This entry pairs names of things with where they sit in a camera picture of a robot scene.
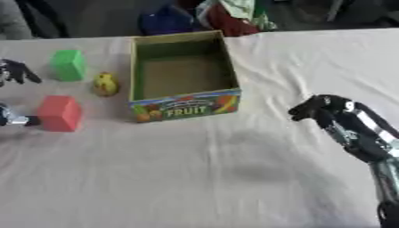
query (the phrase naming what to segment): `red cube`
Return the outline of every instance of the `red cube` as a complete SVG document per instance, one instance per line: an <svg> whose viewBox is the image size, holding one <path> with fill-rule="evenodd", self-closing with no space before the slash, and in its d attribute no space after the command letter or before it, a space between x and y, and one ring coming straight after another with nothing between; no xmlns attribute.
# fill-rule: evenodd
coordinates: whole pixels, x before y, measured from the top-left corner
<svg viewBox="0 0 399 228"><path fill-rule="evenodd" d="M47 131L74 132L82 117L82 109L73 97L47 96L37 115Z"/></svg>

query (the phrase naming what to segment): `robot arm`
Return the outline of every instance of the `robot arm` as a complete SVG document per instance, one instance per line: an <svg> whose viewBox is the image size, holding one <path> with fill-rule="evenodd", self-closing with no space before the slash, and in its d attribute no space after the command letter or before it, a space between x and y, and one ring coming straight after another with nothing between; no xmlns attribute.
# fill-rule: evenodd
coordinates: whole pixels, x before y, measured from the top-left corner
<svg viewBox="0 0 399 228"><path fill-rule="evenodd" d="M370 166L381 195L381 226L399 227L399 133L366 105L336 95L312 96L289 114L294 121L314 119L346 152Z"/></svg>

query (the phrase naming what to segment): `cloth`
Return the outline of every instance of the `cloth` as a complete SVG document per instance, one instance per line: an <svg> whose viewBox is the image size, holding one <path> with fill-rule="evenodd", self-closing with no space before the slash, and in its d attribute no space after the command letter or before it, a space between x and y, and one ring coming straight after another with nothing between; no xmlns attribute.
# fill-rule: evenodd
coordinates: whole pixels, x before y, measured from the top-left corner
<svg viewBox="0 0 399 228"><path fill-rule="evenodd" d="M0 39L33 38L14 0L0 0Z"/></svg>
<svg viewBox="0 0 399 228"><path fill-rule="evenodd" d="M256 0L220 0L224 9L233 17L252 20Z"/></svg>
<svg viewBox="0 0 399 228"><path fill-rule="evenodd" d="M231 17L220 3L208 10L207 19L213 29L222 30L226 37L240 37L260 32L249 21Z"/></svg>
<svg viewBox="0 0 399 228"><path fill-rule="evenodd" d="M339 94L398 128L398 38L397 29L226 38L239 111L151 124L127 117L130 38L3 41L2 58L44 81L7 84L1 102L29 115L46 95L67 94L84 117L72 134L0 128L0 226L378 227L367 165L287 111L311 94ZM48 60L71 48L85 55L85 80L53 80ZM91 94L103 71L120 80L116 96Z"/></svg>

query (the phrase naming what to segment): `cardboard box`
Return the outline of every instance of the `cardboard box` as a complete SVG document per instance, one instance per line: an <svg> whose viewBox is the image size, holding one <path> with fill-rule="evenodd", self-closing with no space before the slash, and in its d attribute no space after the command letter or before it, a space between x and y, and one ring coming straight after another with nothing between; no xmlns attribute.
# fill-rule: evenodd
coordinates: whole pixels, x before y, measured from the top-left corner
<svg viewBox="0 0 399 228"><path fill-rule="evenodd" d="M241 90L219 31L137 37L130 107L137 122L234 112Z"/></svg>

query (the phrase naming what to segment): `robotic hand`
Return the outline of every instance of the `robotic hand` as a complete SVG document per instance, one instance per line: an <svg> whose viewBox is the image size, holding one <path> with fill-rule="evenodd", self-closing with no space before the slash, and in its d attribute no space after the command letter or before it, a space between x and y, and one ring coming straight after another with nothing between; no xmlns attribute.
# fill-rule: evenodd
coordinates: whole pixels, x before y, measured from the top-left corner
<svg viewBox="0 0 399 228"><path fill-rule="evenodd" d="M19 84L24 83L24 78L31 82L41 83L42 79L33 73L24 63L0 60L0 87L4 86L4 81L15 80ZM35 116L19 116L14 113L7 105L0 103L0 126L6 125L40 125L40 120Z"/></svg>
<svg viewBox="0 0 399 228"><path fill-rule="evenodd" d="M312 118L344 150L370 166L382 228L399 227L399 132L366 105L336 95L314 95L289 110L292 120Z"/></svg>
<svg viewBox="0 0 399 228"><path fill-rule="evenodd" d="M0 87L4 86L4 81L15 80L19 84L24 83L24 78L31 82L41 83L42 80L35 73L33 73L24 63L0 60Z"/></svg>
<svg viewBox="0 0 399 228"><path fill-rule="evenodd" d="M0 103L0 126L6 125L37 126L40 125L40 119L36 116L17 115L5 104Z"/></svg>

